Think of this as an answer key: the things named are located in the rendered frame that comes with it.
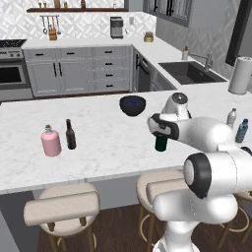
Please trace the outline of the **grey coffee machine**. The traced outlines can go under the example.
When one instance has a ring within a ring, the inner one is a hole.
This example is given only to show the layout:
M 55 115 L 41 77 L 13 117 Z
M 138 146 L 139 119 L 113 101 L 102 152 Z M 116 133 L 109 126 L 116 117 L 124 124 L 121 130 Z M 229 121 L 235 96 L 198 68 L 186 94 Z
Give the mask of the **grey coffee machine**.
M 123 37 L 123 19 L 121 17 L 110 18 L 110 37 L 111 38 Z

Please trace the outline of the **dark green glass bottle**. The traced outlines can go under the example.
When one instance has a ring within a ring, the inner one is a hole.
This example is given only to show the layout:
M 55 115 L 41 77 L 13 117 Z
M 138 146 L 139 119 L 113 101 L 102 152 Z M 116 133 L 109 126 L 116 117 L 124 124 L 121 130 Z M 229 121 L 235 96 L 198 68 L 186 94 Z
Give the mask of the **dark green glass bottle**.
M 158 152 L 164 152 L 166 150 L 166 146 L 167 146 L 167 137 L 164 135 L 156 136 L 155 149 Z

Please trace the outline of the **black framed window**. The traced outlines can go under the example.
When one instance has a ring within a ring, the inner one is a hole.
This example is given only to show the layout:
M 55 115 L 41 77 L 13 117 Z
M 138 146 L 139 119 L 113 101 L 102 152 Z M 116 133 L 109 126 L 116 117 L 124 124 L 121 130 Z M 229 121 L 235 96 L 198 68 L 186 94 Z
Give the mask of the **black framed window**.
M 251 12 L 252 0 L 241 0 L 225 58 L 225 63 L 230 66 L 234 65 L 235 60 L 238 57 L 238 52 L 245 34 L 245 29 Z

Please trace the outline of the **white paper towel roll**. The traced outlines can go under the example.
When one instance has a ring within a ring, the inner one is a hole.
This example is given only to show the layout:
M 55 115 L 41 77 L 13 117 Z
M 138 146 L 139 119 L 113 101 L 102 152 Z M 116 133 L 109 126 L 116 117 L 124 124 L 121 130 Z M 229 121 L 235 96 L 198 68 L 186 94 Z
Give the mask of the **white paper towel roll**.
M 237 57 L 230 78 L 228 91 L 235 95 L 245 95 L 251 77 L 252 58 Z

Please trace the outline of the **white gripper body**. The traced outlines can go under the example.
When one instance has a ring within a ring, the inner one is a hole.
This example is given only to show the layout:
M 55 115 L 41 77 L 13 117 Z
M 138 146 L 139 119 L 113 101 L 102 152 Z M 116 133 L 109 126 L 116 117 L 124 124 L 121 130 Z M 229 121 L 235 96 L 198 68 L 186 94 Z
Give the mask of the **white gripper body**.
M 159 133 L 159 114 L 155 113 L 152 116 L 150 116 L 147 120 L 147 124 L 149 127 L 149 130 L 152 134 Z

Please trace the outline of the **grey wall cupboards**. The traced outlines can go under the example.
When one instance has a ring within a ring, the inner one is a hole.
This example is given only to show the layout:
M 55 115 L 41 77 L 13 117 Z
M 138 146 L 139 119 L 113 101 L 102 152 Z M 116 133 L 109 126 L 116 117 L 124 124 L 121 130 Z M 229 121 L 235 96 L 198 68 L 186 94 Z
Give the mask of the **grey wall cupboards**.
M 193 0 L 143 0 L 143 11 L 161 19 L 188 27 Z

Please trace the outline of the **clear plastic bottle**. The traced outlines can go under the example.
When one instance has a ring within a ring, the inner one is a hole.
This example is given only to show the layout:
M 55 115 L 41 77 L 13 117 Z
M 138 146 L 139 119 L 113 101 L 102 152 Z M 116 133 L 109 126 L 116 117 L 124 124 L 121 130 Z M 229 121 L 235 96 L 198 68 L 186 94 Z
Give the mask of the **clear plastic bottle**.
M 226 124 L 232 128 L 236 120 L 236 109 L 233 108 L 227 115 Z

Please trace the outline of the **blue plastic bottle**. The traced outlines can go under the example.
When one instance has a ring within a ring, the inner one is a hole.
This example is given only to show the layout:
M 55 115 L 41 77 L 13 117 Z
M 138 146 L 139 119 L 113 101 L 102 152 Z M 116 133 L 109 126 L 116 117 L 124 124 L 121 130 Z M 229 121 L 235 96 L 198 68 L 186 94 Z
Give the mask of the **blue plastic bottle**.
M 245 138 L 246 132 L 248 130 L 248 119 L 244 118 L 242 123 L 239 125 L 237 129 L 237 133 L 235 136 L 235 142 L 241 144 Z

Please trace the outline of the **brown wall shelf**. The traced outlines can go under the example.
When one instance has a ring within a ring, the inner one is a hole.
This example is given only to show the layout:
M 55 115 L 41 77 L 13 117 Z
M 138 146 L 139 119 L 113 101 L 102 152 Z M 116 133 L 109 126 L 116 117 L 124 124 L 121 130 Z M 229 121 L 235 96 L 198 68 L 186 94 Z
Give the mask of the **brown wall shelf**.
M 29 8 L 27 13 L 67 13 L 67 12 L 129 12 L 125 8 Z

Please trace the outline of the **dark dishwasher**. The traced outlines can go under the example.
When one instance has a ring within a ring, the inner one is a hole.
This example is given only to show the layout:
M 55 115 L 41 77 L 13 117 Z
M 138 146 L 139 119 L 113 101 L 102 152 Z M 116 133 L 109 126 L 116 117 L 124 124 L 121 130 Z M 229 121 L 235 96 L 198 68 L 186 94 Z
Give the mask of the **dark dishwasher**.
M 143 55 L 136 55 L 137 92 L 148 92 L 151 88 L 151 65 Z

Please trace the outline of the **dark blue bowl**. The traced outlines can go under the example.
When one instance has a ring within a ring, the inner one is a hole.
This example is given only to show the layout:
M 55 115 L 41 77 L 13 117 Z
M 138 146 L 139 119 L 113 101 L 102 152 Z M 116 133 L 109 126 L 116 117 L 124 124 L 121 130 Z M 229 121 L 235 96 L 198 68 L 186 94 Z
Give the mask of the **dark blue bowl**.
M 140 115 L 146 108 L 146 100 L 138 95 L 125 95 L 120 98 L 119 106 L 128 116 Z

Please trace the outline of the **pink bottle with cork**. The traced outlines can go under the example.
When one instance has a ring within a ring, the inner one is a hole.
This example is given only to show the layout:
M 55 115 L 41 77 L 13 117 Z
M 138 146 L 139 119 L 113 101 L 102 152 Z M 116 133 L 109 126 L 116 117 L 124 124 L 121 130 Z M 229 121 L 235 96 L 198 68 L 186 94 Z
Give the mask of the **pink bottle with cork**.
M 44 153 L 48 157 L 56 157 L 61 153 L 59 134 L 50 125 L 45 126 L 45 131 L 41 134 L 41 142 Z

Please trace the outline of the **dark brown glass bottle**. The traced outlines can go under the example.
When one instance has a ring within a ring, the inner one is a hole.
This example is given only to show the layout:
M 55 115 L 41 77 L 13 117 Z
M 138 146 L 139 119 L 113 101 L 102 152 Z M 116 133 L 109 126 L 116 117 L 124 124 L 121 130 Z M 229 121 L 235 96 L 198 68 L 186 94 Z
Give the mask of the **dark brown glass bottle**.
M 66 120 L 66 125 L 67 125 L 66 139 L 67 139 L 68 148 L 70 150 L 75 150 L 76 149 L 76 137 L 75 137 L 75 132 L 72 128 L 70 119 Z

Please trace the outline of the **utensil rail with hanging tools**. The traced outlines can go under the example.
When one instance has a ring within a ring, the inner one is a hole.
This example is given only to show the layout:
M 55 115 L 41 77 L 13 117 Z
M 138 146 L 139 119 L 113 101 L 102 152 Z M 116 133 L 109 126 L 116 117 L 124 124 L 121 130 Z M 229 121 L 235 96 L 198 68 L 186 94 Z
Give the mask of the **utensil rail with hanging tools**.
M 59 16 L 58 15 L 40 15 L 43 25 L 43 33 L 48 34 L 50 32 L 56 31 L 57 34 L 61 33 L 59 26 Z

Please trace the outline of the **dark sink basin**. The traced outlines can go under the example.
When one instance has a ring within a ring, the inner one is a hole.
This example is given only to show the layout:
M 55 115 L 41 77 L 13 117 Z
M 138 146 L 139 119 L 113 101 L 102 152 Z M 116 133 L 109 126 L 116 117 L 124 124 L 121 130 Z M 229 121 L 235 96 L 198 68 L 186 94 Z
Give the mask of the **dark sink basin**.
M 159 63 L 181 85 L 222 83 L 224 79 L 195 61 Z

